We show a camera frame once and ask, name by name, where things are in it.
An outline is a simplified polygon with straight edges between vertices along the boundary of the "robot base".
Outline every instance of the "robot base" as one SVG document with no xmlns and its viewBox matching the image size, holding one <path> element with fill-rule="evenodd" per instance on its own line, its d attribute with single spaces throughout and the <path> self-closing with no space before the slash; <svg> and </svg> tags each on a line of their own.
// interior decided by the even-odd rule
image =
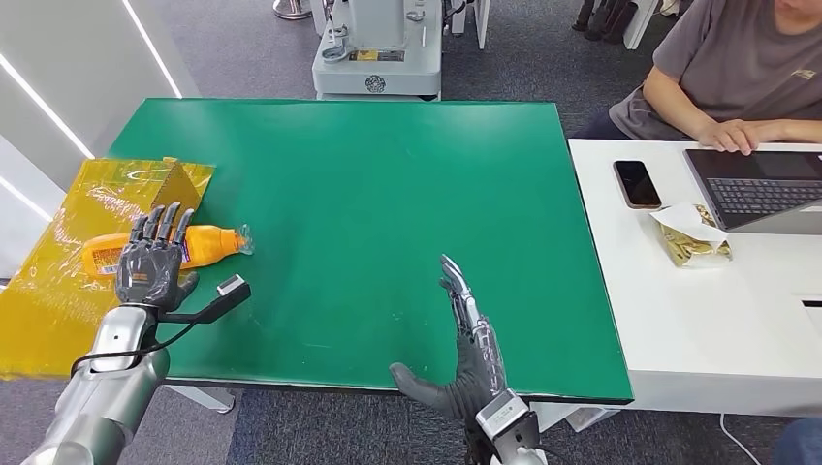
<svg viewBox="0 0 822 465">
<path fill-rule="evenodd" d="M 335 63 L 323 59 L 323 50 L 334 46 L 326 26 L 312 71 L 318 99 L 330 95 L 346 97 L 334 100 L 421 100 L 420 96 L 438 96 L 442 58 L 442 3 L 440 0 L 405 0 L 405 12 L 423 11 L 421 21 L 405 19 L 405 44 L 392 49 L 351 49 Z M 351 28 L 349 2 L 334 2 L 333 22 Z"/>
</svg>

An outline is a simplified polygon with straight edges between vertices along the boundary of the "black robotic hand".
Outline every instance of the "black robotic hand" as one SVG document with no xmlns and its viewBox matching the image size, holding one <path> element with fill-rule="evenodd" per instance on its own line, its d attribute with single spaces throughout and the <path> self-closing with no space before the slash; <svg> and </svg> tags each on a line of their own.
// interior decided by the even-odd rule
<svg viewBox="0 0 822 465">
<path fill-rule="evenodd" d="M 402 363 L 389 368 L 400 392 L 440 413 L 465 422 L 466 463 L 487 464 L 493 456 L 477 414 L 505 390 L 507 382 L 496 336 L 488 319 L 477 309 L 471 289 L 454 261 L 440 258 L 440 285 L 448 291 L 457 324 L 457 375 L 445 386 L 417 378 Z"/>
<path fill-rule="evenodd" d="M 194 271 L 177 284 L 183 254 L 187 253 L 183 242 L 185 230 L 194 214 L 191 208 L 182 214 L 170 240 L 179 207 L 178 201 L 172 203 L 159 224 L 162 205 L 134 223 L 129 243 L 120 255 L 115 281 L 115 292 L 122 303 L 149 305 L 160 313 L 169 313 L 197 286 L 200 277 Z"/>
</svg>

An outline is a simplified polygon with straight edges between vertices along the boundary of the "green tabletop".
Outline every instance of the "green tabletop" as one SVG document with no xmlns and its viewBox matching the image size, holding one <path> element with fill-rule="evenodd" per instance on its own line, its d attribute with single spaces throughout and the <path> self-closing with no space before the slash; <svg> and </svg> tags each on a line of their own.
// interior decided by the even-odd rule
<svg viewBox="0 0 822 465">
<path fill-rule="evenodd" d="M 110 156 L 216 166 L 194 222 L 254 235 L 253 256 L 201 270 L 181 311 L 233 273 L 252 296 L 171 346 L 171 378 L 392 389 L 402 361 L 447 382 L 446 253 L 511 388 L 632 397 L 554 105 L 147 100 Z"/>
</svg>

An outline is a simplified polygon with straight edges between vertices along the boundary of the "white table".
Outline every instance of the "white table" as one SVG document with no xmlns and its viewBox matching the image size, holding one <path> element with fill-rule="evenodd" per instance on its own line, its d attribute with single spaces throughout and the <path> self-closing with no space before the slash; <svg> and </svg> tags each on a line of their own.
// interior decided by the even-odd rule
<svg viewBox="0 0 822 465">
<path fill-rule="evenodd" d="M 704 204 L 683 156 L 697 145 L 569 144 L 636 399 L 625 408 L 822 415 L 822 309 L 801 303 L 822 299 L 822 236 L 731 234 L 728 266 L 676 268 L 653 220 L 626 206 L 613 164 L 643 161 L 664 205 Z M 533 407 L 541 429 L 577 408 Z"/>
</svg>

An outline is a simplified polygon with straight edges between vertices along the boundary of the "white machine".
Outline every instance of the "white machine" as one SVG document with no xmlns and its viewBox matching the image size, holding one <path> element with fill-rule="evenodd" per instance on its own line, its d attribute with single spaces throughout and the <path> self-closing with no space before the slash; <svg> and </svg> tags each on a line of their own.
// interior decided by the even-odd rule
<svg viewBox="0 0 822 465">
<path fill-rule="evenodd" d="M 438 100 L 442 34 L 442 0 L 336 0 L 312 67 L 317 99 Z"/>
</svg>

